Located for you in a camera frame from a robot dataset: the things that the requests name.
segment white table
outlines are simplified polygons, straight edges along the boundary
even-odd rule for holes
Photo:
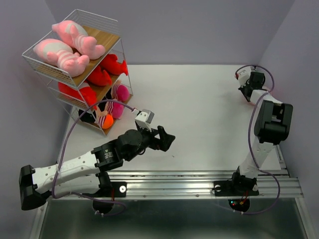
[[[253,109],[237,90],[234,72],[238,67],[129,66],[134,92],[129,104],[153,111],[152,127],[162,125],[176,140],[168,152],[148,149],[117,170],[235,170],[248,153],[247,130]],[[132,128],[135,128],[134,116],[129,110],[107,137],[77,125],[69,138],[65,160],[78,157]],[[280,170],[278,160],[273,150],[262,169]]]

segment wall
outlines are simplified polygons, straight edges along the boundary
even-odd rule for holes
[[[319,232],[319,1],[296,0],[260,64],[275,77],[274,96],[294,106],[292,127],[282,143],[287,167],[298,176]]]
[[[130,64],[257,63],[294,0],[46,0],[119,21]]]
[[[45,2],[2,1],[0,22],[0,238],[23,239],[34,211],[20,209],[19,170],[54,163],[67,117],[21,57],[55,23]]]

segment wire rack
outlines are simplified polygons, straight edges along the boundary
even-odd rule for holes
[[[102,44],[106,48],[106,53],[97,60],[90,60],[89,65],[86,67],[84,73],[77,77],[71,77],[69,73],[63,71],[56,66],[47,64],[42,59],[40,59],[33,51],[33,48],[40,42],[48,38],[58,39],[59,36],[52,30],[42,37],[39,41],[34,43],[26,51],[23,52],[23,58],[28,62],[31,68],[39,74],[41,77],[47,77],[50,79],[49,83],[46,83],[49,91],[62,103],[71,105],[73,108],[71,111],[67,112],[75,120],[78,118],[79,110],[88,109],[88,104],[85,102],[84,97],[81,95],[80,86],[90,75],[90,73],[99,65],[103,58],[108,54],[115,54],[118,57],[118,62],[122,63],[125,60],[123,44],[121,40],[121,33],[119,29],[118,22],[114,19],[100,16],[94,13],[76,9],[72,11],[64,20],[72,20],[79,25],[81,25],[90,36],[94,36],[97,39],[97,44]],[[118,43],[120,47],[117,50],[114,50],[113,47]],[[110,75],[112,79],[112,85],[118,80],[119,76]],[[122,84],[125,85],[131,96],[133,95],[130,76],[125,76],[126,81],[122,81]],[[81,99],[66,95],[60,92],[56,87],[56,82],[64,83],[73,89],[77,90]],[[90,87],[97,94],[97,101],[103,99],[106,93],[110,90],[111,86],[98,87],[90,84]],[[100,126],[95,123],[84,123],[79,122],[80,124],[89,125],[91,128],[99,129],[103,132],[104,135],[107,135],[108,130],[103,130]]]

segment stuffed toy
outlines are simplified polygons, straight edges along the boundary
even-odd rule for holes
[[[70,46],[51,38],[39,42],[33,51],[43,61],[68,72],[71,77],[81,75],[90,62],[88,56],[73,54]]]
[[[109,73],[107,73],[106,70],[101,70],[100,66],[97,66],[92,71],[92,73],[88,76],[87,80],[97,86],[106,86],[112,84],[112,80]]]
[[[66,20],[52,25],[62,41],[77,49],[82,55],[87,55],[91,60],[100,58],[105,53],[105,47],[96,45],[97,40],[76,22]]]
[[[121,85],[121,81],[118,80],[103,99],[114,99],[124,102],[129,98],[129,96],[130,92],[128,88]],[[101,111],[107,111],[115,119],[120,119],[124,111],[124,106],[114,102],[104,102],[99,104],[99,109]],[[85,113],[84,116],[81,117],[81,120],[90,123],[94,122],[94,117],[90,113]]]
[[[128,75],[129,72],[126,61],[119,63],[117,60],[118,57],[115,54],[107,54],[106,57],[104,57],[104,59],[101,61],[100,66],[113,75],[120,75],[122,73]]]
[[[63,84],[61,82],[58,82],[58,88],[60,92],[72,96],[76,99],[83,100],[81,95],[78,93],[77,90],[67,86],[66,84]],[[96,103],[96,93],[91,89],[88,83],[84,82],[80,85],[79,91],[82,94],[85,102],[91,106]],[[113,117],[108,114],[107,111],[101,111],[98,107],[94,106],[94,113],[96,117],[96,121],[94,120],[94,123],[97,123],[101,128],[107,129],[112,126],[114,120]]]

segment wooden shelf board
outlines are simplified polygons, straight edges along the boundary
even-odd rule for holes
[[[132,98],[132,95],[130,95],[130,97],[128,98],[128,100],[125,101],[124,103],[127,104],[127,103],[130,101],[131,98]],[[104,130],[103,130],[105,135],[107,135],[107,134],[110,132],[111,128],[114,126],[114,124],[115,124],[116,121],[117,121],[117,119],[114,119],[114,123],[112,124],[112,126],[109,127],[109,128],[107,128],[107,129],[104,129]],[[87,123],[87,124],[90,124],[90,125],[92,125],[92,126],[98,128],[98,129],[100,129],[99,126],[98,126],[96,123]]]
[[[93,36],[96,38],[98,45],[103,45],[105,47],[106,53],[109,52],[120,39],[118,35],[100,31],[98,29],[88,27],[88,26],[82,26],[82,27],[87,31],[89,36]],[[105,56],[106,54],[104,54],[103,56],[101,56],[100,58],[96,60],[90,60],[90,63],[85,68],[85,71],[83,72],[83,74],[72,78],[73,82],[75,83],[77,87],[87,78],[87,76],[95,69],[95,67],[97,67],[97,65],[102,61],[102,59]],[[66,81],[68,82],[67,76],[46,65],[41,64],[37,68],[37,71],[45,75],[49,75],[50,77],[60,79],[63,82],[66,82]]]
[[[105,97],[106,93],[110,90],[110,88],[113,86],[113,84],[117,81],[119,76],[116,75],[111,75],[111,80],[112,80],[112,85],[107,85],[107,86],[96,86],[90,82],[88,84],[92,88],[92,90],[96,93],[96,99],[97,101],[101,101],[103,97]]]

